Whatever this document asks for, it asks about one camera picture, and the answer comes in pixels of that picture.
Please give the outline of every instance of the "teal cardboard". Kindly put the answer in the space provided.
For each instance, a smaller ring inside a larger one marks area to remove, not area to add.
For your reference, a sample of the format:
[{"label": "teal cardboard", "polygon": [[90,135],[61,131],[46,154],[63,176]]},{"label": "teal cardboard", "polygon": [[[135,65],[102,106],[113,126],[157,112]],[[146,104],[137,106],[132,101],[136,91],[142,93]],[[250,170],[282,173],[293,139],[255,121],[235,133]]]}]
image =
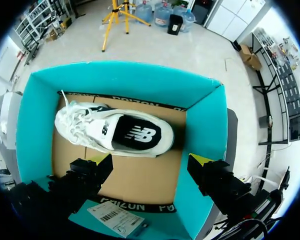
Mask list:
[{"label": "teal cardboard", "polygon": [[[60,90],[120,96],[187,109],[185,146],[174,198],[176,213],[133,213],[151,222],[139,239],[195,239],[213,202],[210,197],[202,196],[187,172],[188,154],[224,159],[227,145],[224,86],[193,73],[137,62],[82,62],[34,72],[23,93],[16,131],[17,163],[23,182],[52,173],[52,140]],[[69,219],[118,237],[88,213],[87,208],[95,205],[87,200]]]}]

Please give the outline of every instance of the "white floor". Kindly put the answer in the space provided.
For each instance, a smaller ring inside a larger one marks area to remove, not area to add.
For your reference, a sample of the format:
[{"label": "white floor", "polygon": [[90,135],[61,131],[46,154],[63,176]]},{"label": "white floor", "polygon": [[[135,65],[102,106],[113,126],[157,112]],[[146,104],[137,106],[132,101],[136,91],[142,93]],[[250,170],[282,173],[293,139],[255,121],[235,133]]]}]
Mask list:
[{"label": "white floor", "polygon": [[253,79],[249,78],[254,74],[243,64],[231,43],[197,24],[191,32],[174,36],[166,34],[166,28],[132,21],[128,35],[124,23],[114,24],[106,51],[101,52],[107,27],[101,21],[111,10],[110,5],[110,0],[83,5],[79,12],[86,13],[85,16],[74,21],[59,39],[42,45],[29,66],[18,69],[19,80],[14,90],[23,92],[31,72],[82,61],[151,63],[215,78],[225,85],[227,106],[238,118],[234,175],[256,174],[256,166],[266,155],[266,148],[259,147],[258,142],[267,137],[267,132],[260,134],[258,130],[257,115],[261,113],[257,113],[254,101],[257,93],[253,92]]}]

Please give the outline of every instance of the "tripod leg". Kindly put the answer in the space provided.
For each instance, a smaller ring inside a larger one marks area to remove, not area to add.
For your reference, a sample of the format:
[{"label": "tripod leg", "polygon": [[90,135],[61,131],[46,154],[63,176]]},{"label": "tripod leg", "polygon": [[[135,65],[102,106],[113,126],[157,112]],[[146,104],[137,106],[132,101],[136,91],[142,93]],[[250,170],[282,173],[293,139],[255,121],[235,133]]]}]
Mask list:
[{"label": "tripod leg", "polygon": [[141,23],[143,23],[143,24],[145,24],[145,25],[147,25],[149,27],[151,26],[150,23],[147,23],[146,21],[143,21],[142,19],[140,19],[140,18],[138,18],[138,17],[136,17],[136,16],[134,16],[134,15],[132,15],[130,13],[127,13],[125,11],[119,11],[119,12],[122,13],[122,14],[124,14],[124,15],[126,15],[126,16],[128,16],[128,17],[130,17],[130,18],[137,19],[139,22],[141,22]]},{"label": "tripod leg", "polygon": [[129,17],[128,17],[128,15],[125,15],[125,34],[129,34]]},{"label": "tripod leg", "polygon": [[108,20],[109,20],[109,18],[110,18],[110,16],[111,16],[111,14],[112,14],[112,11],[111,11],[111,12],[109,12],[107,16],[105,16],[105,18],[102,20],[102,24],[105,24],[105,23],[106,23],[106,21],[108,21]]},{"label": "tripod leg", "polygon": [[108,25],[108,27],[106,29],[106,32],[105,32],[104,42],[103,42],[103,46],[102,46],[102,52],[104,52],[106,50],[107,38],[108,38],[110,29],[111,29],[112,20],[114,19],[114,14],[115,13],[112,12],[111,17],[110,17],[110,21],[109,21],[109,25]]},{"label": "tripod leg", "polygon": [[121,11],[125,11],[125,4],[121,4],[120,6],[118,6],[118,9],[123,9]]},{"label": "tripod leg", "polygon": [[119,12],[114,13],[115,24],[119,23]]}]

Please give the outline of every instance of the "cardboard box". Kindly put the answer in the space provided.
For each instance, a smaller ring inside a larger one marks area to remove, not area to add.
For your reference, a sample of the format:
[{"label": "cardboard box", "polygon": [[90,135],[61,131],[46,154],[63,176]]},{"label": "cardboard box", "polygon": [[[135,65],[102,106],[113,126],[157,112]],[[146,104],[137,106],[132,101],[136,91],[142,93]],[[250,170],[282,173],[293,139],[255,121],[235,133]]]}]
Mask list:
[{"label": "cardboard box", "polygon": [[70,25],[72,24],[72,19],[71,17],[67,17],[61,24],[60,27],[63,30],[66,30],[68,27],[70,27]]},{"label": "cardboard box", "polygon": [[51,30],[48,34],[48,37],[45,39],[46,42],[51,42],[54,41],[58,38],[57,33],[55,32],[55,30]]},{"label": "cardboard box", "polygon": [[252,52],[252,50],[244,44],[240,44],[241,51],[239,52],[242,61],[252,67],[254,70],[259,71],[262,67],[260,60],[256,54]]},{"label": "cardboard box", "polygon": [[260,69],[262,68],[262,65],[261,65],[261,62],[260,62],[258,56],[255,55],[254,53],[245,63],[256,71],[260,71]]},{"label": "cardboard box", "polygon": [[16,153],[20,178],[45,190],[47,175],[62,176],[76,158],[101,154],[55,132],[57,110],[68,100],[102,102],[158,116],[174,128],[175,145],[157,158],[113,156],[113,171],[99,194],[69,219],[95,232],[119,237],[88,211],[111,201],[145,218],[134,239],[190,240],[204,236],[213,202],[187,171],[190,153],[224,159],[227,145],[225,87],[217,80],[178,69],[135,62],[82,62],[34,72],[20,104]]},{"label": "cardboard box", "polygon": [[[137,204],[172,204],[180,169],[185,136],[186,112],[105,97],[66,95],[69,102],[95,102],[111,108],[131,109],[151,114],[167,121],[177,139],[171,150],[156,157],[112,156],[113,171],[102,186],[100,195]],[[60,98],[58,109],[65,106]],[[52,168],[58,177],[65,175],[69,164],[77,158],[92,160],[104,155],[92,148],[73,145],[55,129],[52,145]]]}]

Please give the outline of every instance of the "new balance logo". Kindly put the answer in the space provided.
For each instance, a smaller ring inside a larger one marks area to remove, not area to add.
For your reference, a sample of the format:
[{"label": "new balance logo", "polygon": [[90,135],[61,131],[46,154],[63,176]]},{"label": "new balance logo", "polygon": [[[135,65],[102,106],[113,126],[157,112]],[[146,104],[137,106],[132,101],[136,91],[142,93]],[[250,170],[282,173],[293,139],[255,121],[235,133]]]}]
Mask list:
[{"label": "new balance logo", "polygon": [[156,134],[156,130],[140,126],[134,126],[129,133],[124,136],[126,139],[134,139],[139,142],[149,143],[152,140],[152,136]]},{"label": "new balance logo", "polygon": [[105,121],[105,124],[103,125],[103,128],[102,128],[102,134],[103,134],[103,135],[107,135],[107,132],[108,132],[108,126],[109,126],[109,122],[108,122],[108,121]]}]

